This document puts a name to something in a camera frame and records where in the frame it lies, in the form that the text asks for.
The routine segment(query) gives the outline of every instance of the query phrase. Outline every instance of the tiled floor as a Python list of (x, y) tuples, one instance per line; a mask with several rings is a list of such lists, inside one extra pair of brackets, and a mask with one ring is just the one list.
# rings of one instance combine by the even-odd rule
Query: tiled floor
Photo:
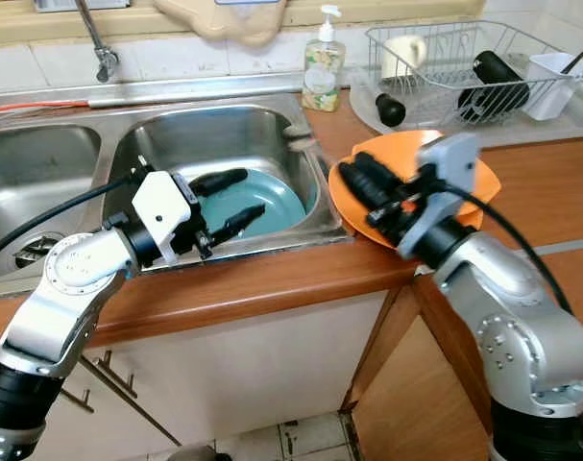
[[(219, 439), (214, 446), (233, 461), (359, 461), (352, 455), (353, 446), (345, 429), (347, 418), (328, 413)], [(149, 454), (146, 459), (167, 461), (172, 453)], [(193, 458), (177, 453), (173, 461), (184, 459)]]

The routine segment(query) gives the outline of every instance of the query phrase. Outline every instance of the countertop surface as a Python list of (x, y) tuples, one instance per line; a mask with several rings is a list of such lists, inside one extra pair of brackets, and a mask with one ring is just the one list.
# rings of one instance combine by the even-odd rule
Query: countertop surface
[[(335, 113), (307, 111), (329, 161), (376, 135), (345, 92)], [(583, 239), (583, 138), (485, 150), (502, 190), (493, 205), (534, 246)], [(512, 244), (488, 220), (483, 229)], [(129, 280), (104, 308), (91, 346), (220, 324), (392, 288), (416, 263), (367, 239), (258, 255)], [(0, 299), (0, 334), (25, 296)]]

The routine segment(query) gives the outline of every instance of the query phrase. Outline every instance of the red wire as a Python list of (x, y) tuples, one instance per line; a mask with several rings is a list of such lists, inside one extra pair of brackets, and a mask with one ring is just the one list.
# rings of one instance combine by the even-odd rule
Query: red wire
[(23, 103), (23, 104), (7, 104), (6, 106), (0, 106), (0, 112), (5, 110), (13, 109), (25, 109), (25, 108), (80, 108), (88, 107), (88, 101), (56, 101), (56, 102), (40, 102), (40, 103)]

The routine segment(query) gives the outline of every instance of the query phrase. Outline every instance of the white cabinet door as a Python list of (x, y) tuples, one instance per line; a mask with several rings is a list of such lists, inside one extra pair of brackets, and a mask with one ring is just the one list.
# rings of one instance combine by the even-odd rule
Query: white cabinet door
[(88, 404), (95, 412), (87, 413), (59, 396), (29, 460), (115, 461), (173, 447), (82, 365), (76, 365), (62, 388), (78, 398), (82, 397), (84, 389), (90, 389)]
[(134, 372), (137, 401), (185, 444), (326, 413), (342, 403), (385, 294), (114, 344), (111, 367)]

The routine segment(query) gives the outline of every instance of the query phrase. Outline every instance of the double sink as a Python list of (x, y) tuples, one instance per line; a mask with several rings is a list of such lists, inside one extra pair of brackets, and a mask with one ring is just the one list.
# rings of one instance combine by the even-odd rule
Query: double sink
[[(0, 238), (50, 207), (126, 175), (143, 156), (188, 181), (229, 168), (256, 170), (297, 195), (305, 212), (300, 222), (233, 239), (217, 247), (213, 259), (345, 239), (328, 196), (321, 149), (310, 135), (290, 94), (14, 120), (0, 128)], [(99, 229), (118, 211), (131, 213), (134, 191), (115, 189), (13, 241), (0, 253), (0, 295), (33, 289), (47, 251), (66, 235)], [(190, 253), (177, 265), (199, 261)], [(156, 262), (147, 270), (163, 269)]]

